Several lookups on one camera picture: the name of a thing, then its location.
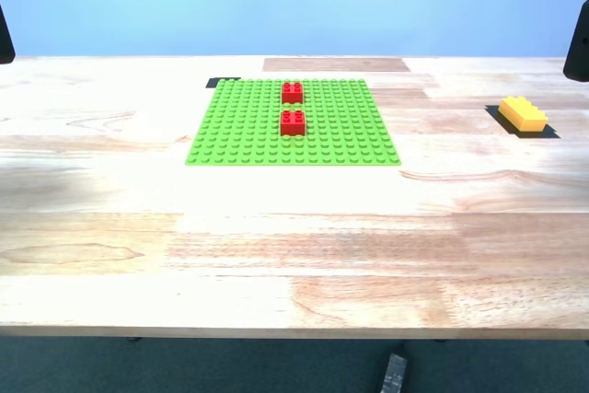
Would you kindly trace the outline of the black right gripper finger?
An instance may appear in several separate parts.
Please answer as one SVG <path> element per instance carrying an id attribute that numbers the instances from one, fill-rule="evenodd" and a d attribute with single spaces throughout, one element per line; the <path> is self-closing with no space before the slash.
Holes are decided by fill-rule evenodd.
<path id="1" fill-rule="evenodd" d="M 575 30 L 572 35 L 563 74 L 566 78 L 581 82 L 589 82 L 589 0 L 586 0 L 581 8 Z"/>

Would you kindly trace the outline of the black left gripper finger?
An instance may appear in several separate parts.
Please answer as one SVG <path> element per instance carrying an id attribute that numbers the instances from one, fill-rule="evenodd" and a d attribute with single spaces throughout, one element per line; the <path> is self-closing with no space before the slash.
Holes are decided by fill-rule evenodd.
<path id="1" fill-rule="evenodd" d="M 0 64 L 11 64 L 16 57 L 3 9 L 0 7 Z"/>

